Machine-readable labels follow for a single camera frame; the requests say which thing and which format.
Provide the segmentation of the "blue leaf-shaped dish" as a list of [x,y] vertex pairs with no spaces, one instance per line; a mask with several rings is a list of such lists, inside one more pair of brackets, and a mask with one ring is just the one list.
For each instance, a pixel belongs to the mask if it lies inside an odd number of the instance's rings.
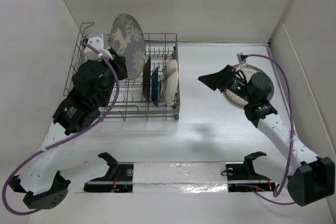
[[151,100],[155,107],[159,106],[159,67],[152,72]]

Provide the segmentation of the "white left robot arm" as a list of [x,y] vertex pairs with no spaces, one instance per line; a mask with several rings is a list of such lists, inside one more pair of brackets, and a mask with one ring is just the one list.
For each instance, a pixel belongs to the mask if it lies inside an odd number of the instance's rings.
[[119,163],[106,152],[81,167],[60,169],[75,141],[107,116],[100,109],[110,111],[114,107],[119,96],[119,82],[128,76],[125,57],[113,49],[109,52],[111,56],[98,52],[97,60],[87,60],[72,76],[73,88],[54,113],[40,150],[20,165],[29,164],[28,170],[20,175],[13,172],[7,179],[2,190],[5,206],[8,206],[8,187],[25,195],[23,202],[33,214],[60,204],[70,186],[100,177],[115,178]]

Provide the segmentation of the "grey plate with gold tree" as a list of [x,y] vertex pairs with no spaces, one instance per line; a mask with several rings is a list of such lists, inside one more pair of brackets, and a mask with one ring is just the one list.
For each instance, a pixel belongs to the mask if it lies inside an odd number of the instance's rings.
[[110,31],[110,46],[125,57],[128,79],[137,79],[145,64],[145,39],[138,21],[130,14],[117,16]]

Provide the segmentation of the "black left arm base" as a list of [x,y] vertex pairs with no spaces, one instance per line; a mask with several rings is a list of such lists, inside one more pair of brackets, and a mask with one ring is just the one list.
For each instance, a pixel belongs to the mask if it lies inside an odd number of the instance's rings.
[[87,193],[132,193],[134,163],[119,163],[107,152],[98,155],[108,166],[102,177],[85,183],[83,189]]

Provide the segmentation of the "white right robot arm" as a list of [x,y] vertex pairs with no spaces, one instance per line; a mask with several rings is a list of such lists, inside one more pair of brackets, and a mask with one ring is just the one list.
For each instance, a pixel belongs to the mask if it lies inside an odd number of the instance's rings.
[[243,174],[248,178],[262,175],[285,188],[292,200],[303,207],[335,192],[335,164],[329,157],[320,157],[306,147],[287,128],[277,110],[268,100],[272,91],[271,79],[263,72],[250,79],[227,65],[219,72],[200,76],[198,80],[213,91],[230,91],[246,101],[244,113],[256,129],[266,135],[287,159],[284,169],[273,165],[264,152],[245,156]]

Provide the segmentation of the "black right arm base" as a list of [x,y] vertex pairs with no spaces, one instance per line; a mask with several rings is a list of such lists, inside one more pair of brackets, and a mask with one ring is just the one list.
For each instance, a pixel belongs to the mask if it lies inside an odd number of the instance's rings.
[[227,178],[229,193],[274,191],[276,184],[254,170],[253,161],[263,156],[266,153],[255,152],[245,156],[242,162],[225,164],[221,175]]

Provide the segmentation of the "cream divided plate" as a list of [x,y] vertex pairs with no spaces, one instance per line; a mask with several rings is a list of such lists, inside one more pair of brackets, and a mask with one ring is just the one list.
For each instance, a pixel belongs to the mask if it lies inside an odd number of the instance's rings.
[[174,101],[177,92],[179,71],[176,60],[169,61],[162,69],[163,79],[161,79],[160,98],[165,104]]

